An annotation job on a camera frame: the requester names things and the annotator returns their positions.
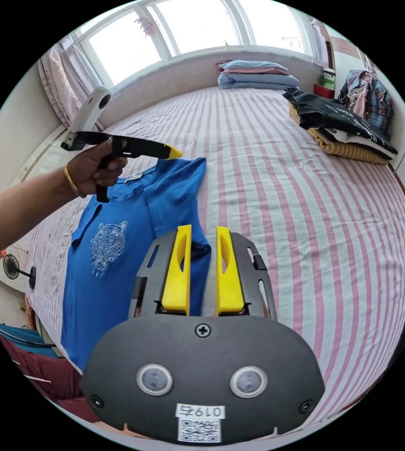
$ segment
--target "windowsill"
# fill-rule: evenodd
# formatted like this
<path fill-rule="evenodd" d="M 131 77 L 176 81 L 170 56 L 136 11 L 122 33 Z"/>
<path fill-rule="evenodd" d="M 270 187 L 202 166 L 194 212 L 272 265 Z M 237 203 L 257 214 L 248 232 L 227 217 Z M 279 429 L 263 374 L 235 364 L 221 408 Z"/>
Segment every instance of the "windowsill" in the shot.
<path fill-rule="evenodd" d="M 204 50 L 196 50 L 194 52 L 185 53 L 183 55 L 178 55 L 173 57 L 169 61 L 159 61 L 156 64 L 152 64 L 145 69 L 142 69 L 130 77 L 124 79 L 121 83 L 118 83 L 116 86 L 110 88 L 110 91 L 114 96 L 118 95 L 123 89 L 125 89 L 130 84 L 141 80 L 142 78 L 160 70 L 164 67 L 170 67 L 174 64 L 181 63 L 183 61 L 191 60 L 197 57 L 204 57 L 209 55 L 219 55 L 220 59 L 222 59 L 223 55 L 228 55 L 232 53 L 245 54 L 245 53 L 263 53 L 264 55 L 272 54 L 279 56 L 286 56 L 290 58 L 296 58 L 299 60 L 303 60 L 306 62 L 313 62 L 312 56 L 295 52 L 293 50 L 287 50 L 284 48 L 277 47 L 264 47 L 264 46 L 230 46 L 228 50 L 225 50 L 224 47 L 210 48 Z"/>

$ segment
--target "black shirt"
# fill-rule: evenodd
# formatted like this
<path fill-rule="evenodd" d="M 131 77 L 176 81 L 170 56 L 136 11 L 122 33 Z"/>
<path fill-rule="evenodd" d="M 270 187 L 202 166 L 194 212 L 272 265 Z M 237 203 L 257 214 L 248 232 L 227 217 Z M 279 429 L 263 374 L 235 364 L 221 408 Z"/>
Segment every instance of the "black shirt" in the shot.
<path fill-rule="evenodd" d="M 380 130 L 349 111 L 336 99 L 325 99 L 292 87 L 286 88 L 283 96 L 298 111 L 300 127 L 305 130 L 310 128 L 342 130 L 372 140 L 390 153 L 395 155 L 398 153 Z"/>

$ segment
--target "plaid shirt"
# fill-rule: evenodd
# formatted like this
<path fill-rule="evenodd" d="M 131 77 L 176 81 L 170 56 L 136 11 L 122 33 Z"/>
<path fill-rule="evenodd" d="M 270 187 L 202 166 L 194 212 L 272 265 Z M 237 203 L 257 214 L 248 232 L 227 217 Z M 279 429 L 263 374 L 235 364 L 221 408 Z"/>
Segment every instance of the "plaid shirt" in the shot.
<path fill-rule="evenodd" d="M 384 85 L 372 74 L 370 81 L 363 80 L 364 75 L 370 74 L 365 70 L 350 70 L 340 91 L 338 101 L 345 105 L 348 93 L 364 84 L 367 90 L 364 119 L 381 130 L 386 138 L 390 135 L 390 121 L 394 115 L 392 99 Z"/>

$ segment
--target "folded clothes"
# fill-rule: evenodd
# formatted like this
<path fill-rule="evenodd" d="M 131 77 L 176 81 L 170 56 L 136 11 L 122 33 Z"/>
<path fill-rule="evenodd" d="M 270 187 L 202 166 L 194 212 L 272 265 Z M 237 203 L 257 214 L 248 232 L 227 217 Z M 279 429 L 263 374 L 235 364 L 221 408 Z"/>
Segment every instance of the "folded clothes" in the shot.
<path fill-rule="evenodd" d="M 289 102 L 288 110 L 292 118 L 297 124 L 300 124 L 300 117 L 296 108 Z M 317 144 L 321 147 L 323 152 L 329 155 L 341 156 L 343 158 L 349 158 L 351 160 L 359 160 L 366 163 L 374 164 L 388 164 L 389 159 L 383 158 L 372 152 L 369 149 L 355 145 L 345 144 L 341 142 L 332 142 L 321 132 L 321 129 L 310 128 L 307 132 L 315 139 Z"/>
<path fill-rule="evenodd" d="M 348 111 L 335 99 L 325 99 L 312 93 L 289 87 L 283 96 L 296 108 L 300 127 L 308 130 L 334 129 L 361 136 L 394 155 L 398 152 L 380 130 L 366 120 Z"/>
<path fill-rule="evenodd" d="M 289 86 L 298 86 L 299 83 L 292 75 L 222 73 L 218 76 L 218 86 L 222 89 L 286 89 Z"/>
<path fill-rule="evenodd" d="M 353 135 L 351 133 L 343 132 L 342 130 L 335 130 L 333 128 L 319 129 L 320 133 L 326 136 L 330 141 L 343 142 L 345 144 L 355 144 L 362 147 L 366 147 L 376 154 L 383 156 L 387 159 L 392 159 L 395 157 L 394 152 L 381 147 L 370 139 L 363 138 L 362 136 Z"/>
<path fill-rule="evenodd" d="M 278 74 L 278 75 L 288 75 L 283 69 L 276 69 L 274 67 L 268 68 L 251 68 L 251 69 L 226 69 L 222 70 L 224 74 Z"/>

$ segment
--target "window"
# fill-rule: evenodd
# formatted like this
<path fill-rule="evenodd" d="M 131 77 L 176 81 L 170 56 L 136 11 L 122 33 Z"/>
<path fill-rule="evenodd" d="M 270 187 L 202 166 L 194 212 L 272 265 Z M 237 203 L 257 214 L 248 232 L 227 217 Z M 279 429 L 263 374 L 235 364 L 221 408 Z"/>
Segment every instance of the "window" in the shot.
<path fill-rule="evenodd" d="M 237 1 L 249 21 L 255 45 L 304 53 L 301 32 L 287 5 L 271 0 Z"/>
<path fill-rule="evenodd" d="M 167 24 L 168 41 L 174 39 L 177 54 L 189 53 L 206 48 L 241 44 L 236 26 L 229 10 L 220 0 L 161 0 L 148 6 L 156 21 Z"/>
<path fill-rule="evenodd" d="M 114 86 L 161 60 L 138 19 L 137 13 L 128 13 L 88 39 Z"/>
<path fill-rule="evenodd" d="M 112 88 L 152 65 L 226 45 L 312 56 L 306 23 L 302 13 L 272 0 L 138 0 L 99 15 L 74 36 Z"/>
<path fill-rule="evenodd" d="M 111 16 L 113 13 L 115 13 L 116 11 L 120 11 L 121 9 L 125 8 L 126 6 L 127 6 L 127 3 L 125 3 L 124 5 L 118 6 L 116 8 L 113 8 L 110 11 L 107 11 L 105 13 L 99 14 L 99 16 L 95 17 L 94 19 L 89 20 L 87 23 L 85 23 L 81 27 L 79 27 L 79 29 L 78 29 L 79 34 L 82 35 L 82 34 L 86 33 L 89 29 L 93 28 L 99 22 L 102 22 L 108 16 Z"/>

